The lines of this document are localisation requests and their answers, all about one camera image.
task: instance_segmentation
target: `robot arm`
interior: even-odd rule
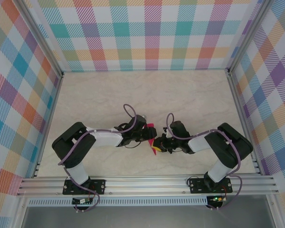
[[[63,160],[72,149],[75,142],[84,133],[95,130],[83,137],[71,155],[63,162],[66,170],[76,183],[88,186],[88,183],[86,182],[89,180],[89,176],[84,169],[82,160],[91,148],[100,146],[121,147],[128,145],[131,141],[143,142],[156,137],[155,128],[147,127],[146,119],[144,117],[140,115],[137,115],[136,117],[137,119],[134,127],[127,132],[124,131],[133,125],[134,117],[132,117],[129,123],[123,123],[118,127],[108,129],[108,131],[97,131],[96,129],[84,126],[82,122],[77,122],[53,142],[52,148],[57,156]]]
[[[172,122],[170,128],[173,134],[181,138],[190,138],[181,121]],[[181,140],[170,135],[167,128],[164,128],[165,133],[161,137],[156,138],[153,142],[153,148],[161,152],[174,152],[180,148],[184,153],[194,154],[196,152],[212,149],[218,161],[214,164],[212,169],[205,173],[204,184],[209,191],[216,188],[220,182],[231,172],[231,170],[238,165],[237,155],[220,133],[223,132],[234,144],[240,160],[246,158],[253,150],[252,144],[242,136],[238,131],[231,127],[228,123],[221,124],[217,130],[213,129],[206,133],[193,137],[192,139]]]

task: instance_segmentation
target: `red object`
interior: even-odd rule
[[[154,127],[154,124],[153,123],[148,123],[147,127]],[[154,139],[149,139],[148,141],[149,141],[150,146],[152,146],[152,144],[154,142]],[[152,148],[152,150],[153,150],[153,153],[156,155],[156,150],[154,148]]]

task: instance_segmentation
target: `marble surface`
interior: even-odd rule
[[[243,132],[223,70],[127,71],[66,73],[55,109],[38,176],[65,176],[52,142],[77,121],[93,128],[111,128],[128,122],[123,104],[154,123],[163,133],[166,116],[173,112],[191,134],[227,122]],[[157,152],[148,142],[135,149],[91,149],[84,166],[91,176],[204,174],[217,160],[212,150],[194,155]],[[255,172],[251,157],[239,173]]]

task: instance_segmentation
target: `plaid wall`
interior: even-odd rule
[[[34,168],[57,82],[12,0],[0,0],[0,228]]]
[[[274,2],[234,78],[256,151],[265,173],[275,177],[285,212],[285,0]]]
[[[257,2],[26,0],[67,71],[226,68]]]
[[[252,25],[252,22],[253,22],[254,19],[256,18],[256,15],[257,15],[257,13],[258,13],[258,11],[259,11],[259,9],[260,9],[260,7],[261,7],[263,1],[264,1],[264,0],[258,0],[258,1],[257,1],[257,4],[256,4],[255,8],[253,9],[252,14],[250,15],[250,18],[249,18],[249,20],[248,20],[248,22],[247,22],[247,24],[246,24],[244,30],[242,31],[242,34],[241,34],[241,36],[240,36],[240,38],[239,38],[239,40],[238,40],[238,42],[237,42],[237,45],[236,45],[236,47],[234,48],[234,50],[233,50],[233,52],[232,52],[231,58],[229,59],[226,68],[229,68],[229,67],[231,66],[231,63],[233,62],[234,57],[236,56],[239,47],[242,45],[242,43],[243,43],[243,41],[244,41],[244,39],[245,39],[245,37],[246,37],[246,34],[247,34],[247,32],[248,32],[248,29],[250,28],[250,26]]]

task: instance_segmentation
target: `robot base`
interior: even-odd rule
[[[204,184],[204,178],[190,178],[188,180],[190,193],[232,193],[232,186],[229,178],[224,178],[218,186],[210,191]]]
[[[81,186],[97,192],[99,195],[105,193],[105,180],[88,179]],[[90,192],[77,187],[71,180],[65,180],[62,194],[63,195],[89,195]]]

